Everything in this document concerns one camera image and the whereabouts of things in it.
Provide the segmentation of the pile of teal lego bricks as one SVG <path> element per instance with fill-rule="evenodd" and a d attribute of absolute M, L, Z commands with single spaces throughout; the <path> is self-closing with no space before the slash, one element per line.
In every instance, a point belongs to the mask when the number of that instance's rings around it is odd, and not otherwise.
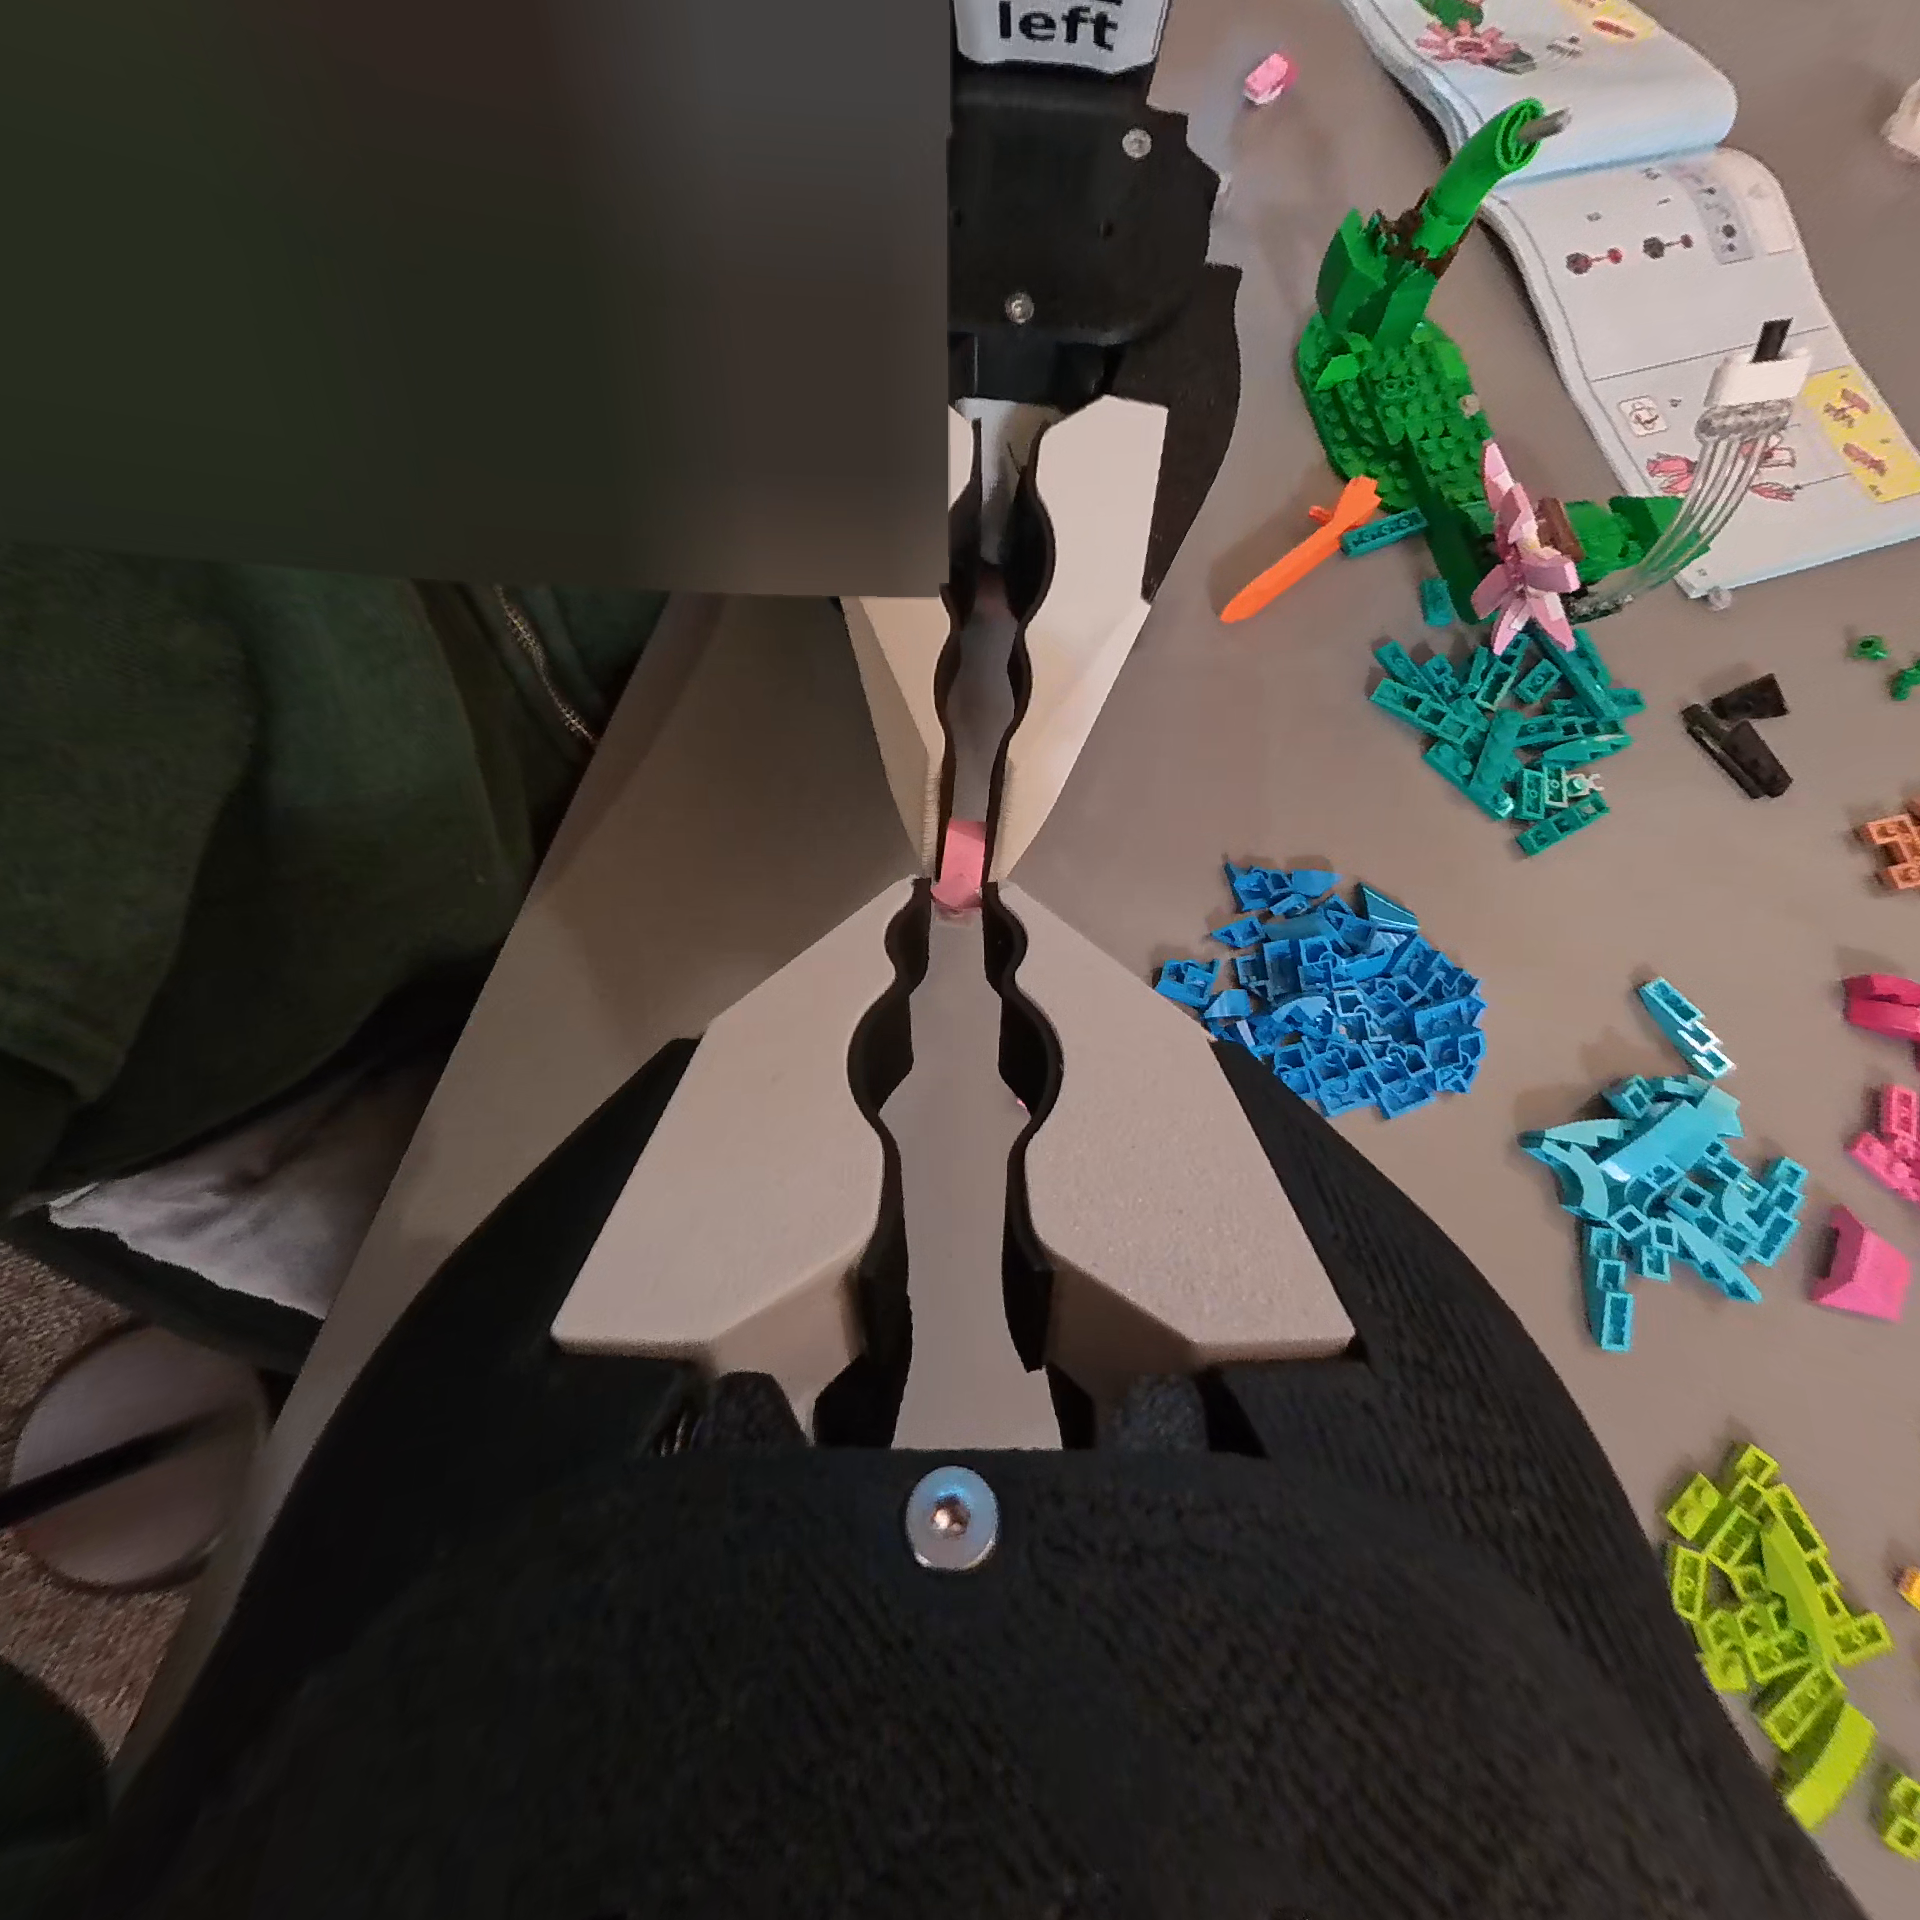
<path fill-rule="evenodd" d="M 1474 641 L 1456 654 L 1373 645 L 1370 708 L 1423 739 L 1423 772 L 1484 825 L 1516 829 L 1516 856 L 1548 856 L 1610 813 L 1599 758 L 1632 748 L 1642 694 L 1610 679 L 1599 645 L 1568 631 L 1520 631 L 1511 654 Z"/>

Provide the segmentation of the green lego plant model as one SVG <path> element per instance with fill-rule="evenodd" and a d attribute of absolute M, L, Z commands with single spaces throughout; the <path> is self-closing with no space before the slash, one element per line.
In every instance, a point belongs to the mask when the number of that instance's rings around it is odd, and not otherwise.
<path fill-rule="evenodd" d="M 1423 543 L 1458 622 L 1474 622 L 1470 592 L 1489 566 L 1474 477 L 1489 423 L 1458 341 L 1429 320 L 1429 293 L 1489 187 L 1516 175 L 1559 125 L 1568 109 L 1516 103 L 1456 145 L 1414 209 L 1348 209 L 1293 356 L 1327 464 L 1348 478 L 1373 477 L 1381 514 L 1423 514 Z M 1577 556 L 1577 592 L 1559 603 L 1568 622 L 1592 622 L 1618 603 L 1628 566 L 1668 532 L 1682 495 L 1536 495 L 1536 514 Z"/>

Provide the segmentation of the person's white shirt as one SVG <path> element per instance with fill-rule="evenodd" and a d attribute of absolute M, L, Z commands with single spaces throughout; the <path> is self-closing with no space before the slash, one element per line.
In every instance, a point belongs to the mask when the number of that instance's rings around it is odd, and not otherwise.
<path fill-rule="evenodd" d="M 325 1075 L 320 1089 L 119 1185 L 48 1197 L 48 1231 L 106 1237 L 215 1292 L 325 1312 L 418 1135 L 442 1050 Z"/>

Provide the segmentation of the orange pointed lego piece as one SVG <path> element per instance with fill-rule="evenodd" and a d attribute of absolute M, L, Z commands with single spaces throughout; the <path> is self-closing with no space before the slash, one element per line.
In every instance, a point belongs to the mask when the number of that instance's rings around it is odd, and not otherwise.
<path fill-rule="evenodd" d="M 1222 622 L 1252 622 L 1263 603 L 1273 603 L 1284 592 L 1297 592 L 1314 566 L 1327 566 L 1327 556 L 1348 553 L 1355 532 L 1373 517 L 1373 505 L 1381 505 L 1381 495 L 1373 495 L 1373 477 L 1355 477 L 1355 478 L 1337 493 L 1337 505 L 1314 514 L 1314 534 L 1293 543 L 1284 556 L 1266 556 L 1266 566 L 1222 603 Z"/>

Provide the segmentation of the pile of light blue bricks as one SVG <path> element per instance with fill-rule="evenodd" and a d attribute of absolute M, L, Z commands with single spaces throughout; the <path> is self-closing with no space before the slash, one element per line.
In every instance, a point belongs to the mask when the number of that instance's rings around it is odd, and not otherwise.
<path fill-rule="evenodd" d="M 1599 1351 L 1632 1351 L 1632 1286 L 1693 1278 L 1765 1306 L 1765 1263 L 1803 1237 L 1813 1162 L 1745 1150 L 1745 1099 L 1693 1075 L 1599 1089 L 1599 1117 L 1516 1135 L 1577 1224 L 1577 1301 Z"/>

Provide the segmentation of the single light blue lego brick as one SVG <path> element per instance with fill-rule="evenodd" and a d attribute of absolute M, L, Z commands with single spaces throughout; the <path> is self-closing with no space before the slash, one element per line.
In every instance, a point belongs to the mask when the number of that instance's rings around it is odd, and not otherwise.
<path fill-rule="evenodd" d="M 1731 1075 L 1722 1045 L 1707 1035 L 1707 1018 L 1668 981 L 1642 981 L 1632 995 L 1693 1078 Z"/>

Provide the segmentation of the pink lego flower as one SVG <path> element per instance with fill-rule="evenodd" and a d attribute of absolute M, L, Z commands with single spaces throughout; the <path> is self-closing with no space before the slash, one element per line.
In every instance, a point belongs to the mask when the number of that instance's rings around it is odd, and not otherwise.
<path fill-rule="evenodd" d="M 1470 614 L 1484 622 L 1489 662 L 1520 641 L 1548 641 L 1557 654 L 1577 654 L 1568 592 L 1577 556 L 1548 534 L 1536 495 L 1511 477 L 1504 443 L 1484 443 L 1484 514 L 1489 514 L 1489 566 L 1470 592 Z"/>

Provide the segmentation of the small pile black lego pieces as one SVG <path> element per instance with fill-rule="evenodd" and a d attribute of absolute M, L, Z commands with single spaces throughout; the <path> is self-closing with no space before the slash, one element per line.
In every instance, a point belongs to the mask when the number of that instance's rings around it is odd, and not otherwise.
<path fill-rule="evenodd" d="M 1765 748 L 1757 725 L 1782 725 L 1788 694 L 1782 679 L 1748 679 L 1717 700 L 1682 708 L 1682 727 L 1748 792 L 1748 803 L 1782 803 L 1788 792 L 1788 758 Z"/>

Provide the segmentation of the magenta sloped lego piece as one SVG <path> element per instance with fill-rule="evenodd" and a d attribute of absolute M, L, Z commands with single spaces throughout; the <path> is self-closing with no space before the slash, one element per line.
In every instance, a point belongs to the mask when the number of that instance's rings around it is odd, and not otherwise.
<path fill-rule="evenodd" d="M 1871 1237 L 1847 1205 L 1825 1210 L 1825 1263 L 1803 1286 L 1813 1306 L 1859 1325 L 1903 1325 L 1914 1260 Z"/>

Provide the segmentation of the person's green jacket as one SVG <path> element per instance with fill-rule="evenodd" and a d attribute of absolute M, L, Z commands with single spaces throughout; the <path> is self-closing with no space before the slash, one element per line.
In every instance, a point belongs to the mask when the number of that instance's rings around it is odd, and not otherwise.
<path fill-rule="evenodd" d="M 0 553 L 0 1197 L 466 1008 L 657 592 Z"/>

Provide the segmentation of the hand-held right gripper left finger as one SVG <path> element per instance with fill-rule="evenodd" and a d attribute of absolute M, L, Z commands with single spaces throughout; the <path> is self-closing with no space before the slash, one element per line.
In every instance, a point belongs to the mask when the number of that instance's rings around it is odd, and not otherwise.
<path fill-rule="evenodd" d="M 919 1065 L 923 929 L 931 883 L 893 876 L 705 1018 L 554 1341 L 778 1377 L 813 1448 L 893 1448 L 919 1333 L 882 1112 Z"/>

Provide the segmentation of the pile of blue lego bricks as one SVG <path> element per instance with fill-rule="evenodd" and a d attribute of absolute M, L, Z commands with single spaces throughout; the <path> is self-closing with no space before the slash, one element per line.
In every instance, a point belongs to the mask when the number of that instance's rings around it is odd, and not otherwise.
<path fill-rule="evenodd" d="M 1166 956 L 1158 995 L 1263 1056 L 1319 1117 L 1410 1117 L 1484 1075 L 1484 981 L 1423 915 L 1337 874 L 1232 865 L 1235 915 Z"/>

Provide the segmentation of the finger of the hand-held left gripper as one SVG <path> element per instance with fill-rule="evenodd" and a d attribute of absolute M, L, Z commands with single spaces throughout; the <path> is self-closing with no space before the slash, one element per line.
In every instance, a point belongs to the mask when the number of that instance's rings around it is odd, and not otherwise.
<path fill-rule="evenodd" d="M 931 602 L 837 602 L 919 876 L 938 876 L 938 843 L 952 843 L 952 683 L 968 602 L 979 602 L 979 431 L 952 402 L 952 582 Z"/>
<path fill-rule="evenodd" d="M 1042 534 L 1042 592 L 1021 614 L 1026 708 L 996 772 L 996 845 L 985 845 L 996 883 L 1051 825 L 1143 641 L 1158 455 L 1166 455 L 1166 402 L 1096 400 L 1074 423 L 1051 423 L 1021 477 L 1021 532 Z"/>

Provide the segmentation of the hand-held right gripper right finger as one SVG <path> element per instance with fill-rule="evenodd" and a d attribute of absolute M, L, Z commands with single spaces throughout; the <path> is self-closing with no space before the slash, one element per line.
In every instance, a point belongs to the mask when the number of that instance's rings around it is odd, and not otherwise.
<path fill-rule="evenodd" d="M 1021 883 L 979 903 L 1002 1162 L 1002 1325 L 1055 1448 L 1138 1381 L 1355 1351 L 1355 1312 L 1212 1035 Z"/>

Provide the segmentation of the lego instruction booklet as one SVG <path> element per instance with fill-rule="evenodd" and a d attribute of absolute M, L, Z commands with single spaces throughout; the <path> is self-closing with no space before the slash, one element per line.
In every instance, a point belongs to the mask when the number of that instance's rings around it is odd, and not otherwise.
<path fill-rule="evenodd" d="M 1722 145 L 1745 91 L 1650 10 L 1414 10 L 1348 0 L 1370 54 L 1470 145 L 1504 109 L 1548 103 L 1568 125 L 1484 192 L 1484 226 L 1520 275 L 1557 374 L 1632 495 L 1693 493 L 1693 423 L 1722 356 L 1788 320 L 1803 356 L 1782 448 L 1745 514 L 1682 566 L 1689 602 L 1748 592 L 1920 534 L 1903 423 L 1845 341 L 1788 187 Z"/>

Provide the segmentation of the pile of lime lego bricks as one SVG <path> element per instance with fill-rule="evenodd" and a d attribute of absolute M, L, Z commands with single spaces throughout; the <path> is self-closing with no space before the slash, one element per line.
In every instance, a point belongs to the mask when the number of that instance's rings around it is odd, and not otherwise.
<path fill-rule="evenodd" d="M 1745 1705 L 1782 1813 L 1820 1838 L 1868 1789 L 1871 1845 L 1920 1858 L 1920 1778 L 1859 1705 L 1899 1626 L 1847 1592 L 1782 1451 L 1731 1436 L 1668 1482 L 1664 1592 L 1707 1697 Z"/>

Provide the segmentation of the pile of pink lego bricks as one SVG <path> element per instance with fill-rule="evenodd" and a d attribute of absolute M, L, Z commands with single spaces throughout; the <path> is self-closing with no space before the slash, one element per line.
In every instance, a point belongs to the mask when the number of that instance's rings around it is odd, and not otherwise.
<path fill-rule="evenodd" d="M 1920 1065 L 1920 981 L 1899 970 L 1847 970 L 1845 1018 L 1859 1035 L 1903 1045 Z M 1847 1144 L 1847 1157 L 1903 1205 L 1920 1205 L 1920 1089 L 1881 1078 L 1871 1129 Z"/>

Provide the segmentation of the translucent lego wing piece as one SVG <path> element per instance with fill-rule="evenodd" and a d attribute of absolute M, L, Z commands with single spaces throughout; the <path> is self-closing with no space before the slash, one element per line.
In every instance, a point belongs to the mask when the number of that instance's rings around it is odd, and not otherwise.
<path fill-rule="evenodd" d="M 1792 320 L 1765 320 L 1745 356 L 1717 356 L 1707 400 L 1693 413 L 1689 493 L 1668 532 L 1628 566 L 1618 603 L 1650 602 L 1656 582 L 1682 582 L 1745 495 L 1757 493 L 1765 455 L 1782 448 L 1792 400 L 1813 378 L 1813 356 L 1788 351 Z"/>

